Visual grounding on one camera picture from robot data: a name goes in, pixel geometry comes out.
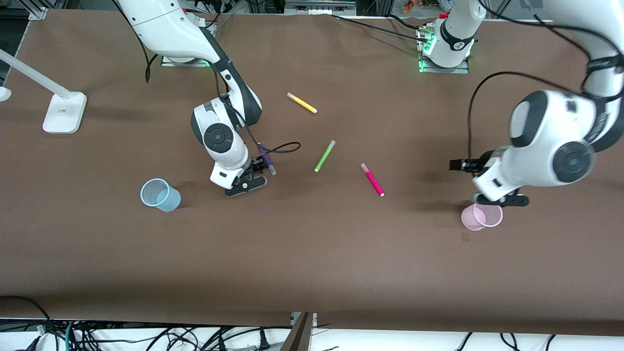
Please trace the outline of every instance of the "green marker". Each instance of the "green marker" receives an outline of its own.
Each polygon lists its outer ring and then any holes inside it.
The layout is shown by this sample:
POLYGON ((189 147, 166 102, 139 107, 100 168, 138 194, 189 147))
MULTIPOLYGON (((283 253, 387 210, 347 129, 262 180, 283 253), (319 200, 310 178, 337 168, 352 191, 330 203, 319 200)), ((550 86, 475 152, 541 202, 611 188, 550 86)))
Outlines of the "green marker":
POLYGON ((336 145, 336 141, 332 140, 329 143, 329 146, 327 147, 327 150, 325 150, 325 153, 323 154, 323 156, 321 156, 321 159, 318 161, 318 163, 316 164, 316 167, 314 167, 314 171, 318 172, 321 167, 323 166, 323 164, 325 163, 325 159, 327 159, 327 157, 329 156, 329 153, 331 152, 331 150, 334 148, 334 145, 336 145))

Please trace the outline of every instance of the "blue cup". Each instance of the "blue cup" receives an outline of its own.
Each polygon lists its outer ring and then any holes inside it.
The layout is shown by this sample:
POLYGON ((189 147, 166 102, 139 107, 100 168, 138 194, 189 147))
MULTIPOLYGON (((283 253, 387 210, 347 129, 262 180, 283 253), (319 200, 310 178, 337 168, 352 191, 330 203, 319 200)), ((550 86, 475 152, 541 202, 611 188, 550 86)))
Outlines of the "blue cup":
POLYGON ((141 201, 149 207, 170 212, 180 205, 180 192, 170 186, 164 179, 148 180, 141 188, 141 201))

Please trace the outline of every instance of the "wire bundle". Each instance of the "wire bundle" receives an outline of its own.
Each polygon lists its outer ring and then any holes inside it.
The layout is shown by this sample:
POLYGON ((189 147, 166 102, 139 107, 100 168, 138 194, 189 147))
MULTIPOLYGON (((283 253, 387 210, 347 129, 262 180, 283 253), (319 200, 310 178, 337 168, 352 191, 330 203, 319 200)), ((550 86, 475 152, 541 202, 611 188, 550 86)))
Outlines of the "wire bundle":
POLYGON ((10 327, 8 329, 2 330, 3 332, 8 332, 10 330, 22 329, 26 330, 30 327, 34 326, 42 326, 44 327, 44 331, 47 334, 51 334, 54 336, 56 342, 56 350, 59 350, 58 340, 62 340, 65 344, 66 351, 103 351, 101 349, 102 344, 110 344, 110 343, 128 343, 128 344, 136 344, 139 342, 146 342, 151 340, 150 344, 147 346, 145 351, 150 351, 152 347, 158 342, 158 340, 166 337, 167 348, 166 351, 171 351, 178 343, 180 344, 190 344, 193 346, 193 351, 225 351, 225 344, 227 340, 233 339, 235 337, 241 336, 243 334, 248 334, 252 332, 260 332, 261 342, 266 342, 266 338, 264 336, 264 330, 268 329, 290 329, 290 327, 258 327, 252 328, 248 330, 243 330, 241 332, 228 335, 224 337, 224 335, 234 329, 232 326, 222 326, 217 330, 211 337, 208 338, 205 342, 202 342, 197 335, 193 332, 199 327, 212 327, 212 325, 189 325, 189 324, 149 324, 149 327, 165 327, 165 329, 160 332, 155 337, 150 337, 142 340, 108 340, 108 339, 97 339, 93 336, 93 332, 98 329, 118 329, 123 328, 123 322, 103 322, 96 320, 85 320, 85 321, 70 321, 70 320, 55 320, 50 318, 48 313, 34 300, 29 299, 27 297, 16 296, 16 295, 5 295, 0 296, 0 300, 22 300, 28 302, 35 306, 41 314, 45 317, 45 320, 41 319, 16 319, 16 320, 0 320, 0 326, 2 325, 15 325, 21 324, 18 327, 10 327))

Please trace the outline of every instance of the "pink cup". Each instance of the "pink cup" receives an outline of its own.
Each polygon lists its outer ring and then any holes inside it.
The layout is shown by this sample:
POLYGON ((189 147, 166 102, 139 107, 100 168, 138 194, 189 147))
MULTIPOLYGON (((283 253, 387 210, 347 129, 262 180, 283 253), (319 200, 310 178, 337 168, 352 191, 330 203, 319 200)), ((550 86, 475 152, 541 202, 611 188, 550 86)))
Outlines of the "pink cup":
POLYGON ((502 220, 503 209, 500 206, 472 204, 462 211, 462 223, 473 231, 495 227, 502 220))

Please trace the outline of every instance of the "white floor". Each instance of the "white floor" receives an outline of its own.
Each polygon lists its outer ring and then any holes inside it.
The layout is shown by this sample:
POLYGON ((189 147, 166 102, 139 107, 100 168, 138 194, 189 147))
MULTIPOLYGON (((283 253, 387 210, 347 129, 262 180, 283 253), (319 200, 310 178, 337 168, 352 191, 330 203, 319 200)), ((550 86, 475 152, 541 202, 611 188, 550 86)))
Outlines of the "white floor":
MULTIPOLYGON (((235 328, 231 335, 246 327, 235 328)), ((108 340, 142 340, 153 338, 163 329, 111 329, 98 330, 93 333, 97 339, 108 340)), ((203 345, 217 328, 200 328, 195 330, 198 343, 203 345)), ((282 343, 289 330, 272 329, 266 331, 269 344, 282 343)), ((38 332, 4 332, 0 333, 0 351, 24 350, 39 335, 38 332)), ((345 330, 345 329, 315 329, 312 336, 310 351, 325 351, 338 347, 336 351, 455 351, 460 346, 466 333, 458 332, 402 332, 385 330, 345 330)), ((518 349, 521 351, 543 351, 549 335, 516 334, 518 349)), ((101 344, 103 351, 145 351, 150 341, 136 344, 106 343, 101 344)), ((241 335, 225 342, 229 350, 241 350, 250 346, 259 345, 258 332, 241 335)), ((60 350, 64 344, 59 342, 60 350)), ((152 351, 164 351, 167 348, 167 339, 161 338, 152 351)), ((54 351, 54 341, 51 335, 43 337, 36 351, 54 351)), ((192 351, 190 344, 176 344, 172 350, 192 351)), ((503 344, 498 334, 474 333, 468 340, 464 351, 511 351, 503 344)), ((592 337, 579 335, 558 335, 550 345, 550 351, 623 351, 624 337, 592 337)))

